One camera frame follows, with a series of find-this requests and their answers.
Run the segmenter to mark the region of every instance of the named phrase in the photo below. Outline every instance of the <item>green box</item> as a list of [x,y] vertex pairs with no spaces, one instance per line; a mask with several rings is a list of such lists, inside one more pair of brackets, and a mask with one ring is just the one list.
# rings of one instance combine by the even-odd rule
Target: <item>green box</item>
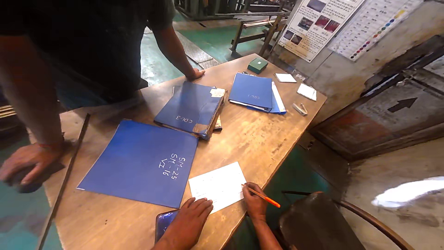
[[262,58],[256,58],[253,61],[251,61],[250,64],[248,64],[247,69],[253,71],[256,74],[259,74],[267,67],[267,65],[268,65],[267,60],[264,60]]

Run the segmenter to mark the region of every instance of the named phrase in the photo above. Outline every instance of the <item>chair backrest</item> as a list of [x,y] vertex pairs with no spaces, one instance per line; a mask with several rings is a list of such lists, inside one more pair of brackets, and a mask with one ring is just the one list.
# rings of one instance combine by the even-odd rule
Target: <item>chair backrest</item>
[[284,239],[297,250],[365,250],[334,202],[316,192],[297,200],[279,218]]

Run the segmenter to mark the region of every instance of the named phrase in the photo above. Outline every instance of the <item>arrow sign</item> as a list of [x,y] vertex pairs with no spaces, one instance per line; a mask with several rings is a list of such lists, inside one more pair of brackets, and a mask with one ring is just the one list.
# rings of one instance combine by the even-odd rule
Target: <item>arrow sign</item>
[[396,104],[393,107],[388,108],[387,110],[392,113],[395,113],[396,111],[398,111],[400,109],[410,108],[413,105],[413,103],[416,101],[416,99],[418,99],[418,98],[415,97],[415,98],[400,100],[400,101],[398,101],[398,104]]

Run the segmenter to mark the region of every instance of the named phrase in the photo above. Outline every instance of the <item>desk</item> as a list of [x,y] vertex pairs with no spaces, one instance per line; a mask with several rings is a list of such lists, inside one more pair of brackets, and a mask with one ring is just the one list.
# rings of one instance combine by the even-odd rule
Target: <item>desk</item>
[[[258,55],[242,57],[206,70],[195,83],[231,90],[234,75],[246,70]],[[318,92],[317,102],[297,94],[299,83],[280,83],[274,73],[284,73],[269,64],[260,77],[273,78],[286,115],[249,110],[226,102],[221,114],[223,130],[210,140],[200,140],[190,177],[238,161],[247,181],[264,187],[294,147],[297,140],[325,102]],[[119,122],[126,118],[153,124],[154,116],[168,102],[172,86],[181,85],[184,77],[140,90],[140,98],[115,105],[81,108],[60,115],[66,139],[76,139],[86,113],[89,127],[77,155],[70,179],[55,217],[60,241],[65,250],[138,250],[154,244],[155,216],[171,208],[77,190],[88,170],[111,140]],[[304,103],[308,116],[291,107]],[[70,156],[62,162],[67,165]],[[51,205],[57,196],[64,170],[45,182]],[[187,184],[182,203],[191,197]],[[245,216],[243,201],[236,202],[208,217],[195,249],[220,249]]]

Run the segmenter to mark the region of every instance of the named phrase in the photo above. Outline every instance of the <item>orange pencil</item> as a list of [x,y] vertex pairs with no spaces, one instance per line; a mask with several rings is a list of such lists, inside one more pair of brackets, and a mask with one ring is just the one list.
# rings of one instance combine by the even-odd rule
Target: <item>orange pencil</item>
[[250,190],[251,192],[255,193],[257,196],[261,197],[262,199],[268,201],[269,203],[275,205],[276,207],[281,207],[281,205],[279,205],[279,203],[277,203],[277,202],[275,202],[274,200],[272,200],[272,199],[266,197],[266,196],[263,195],[263,194],[260,194],[260,193],[256,192],[255,190],[251,189],[250,187],[248,187],[248,190]]

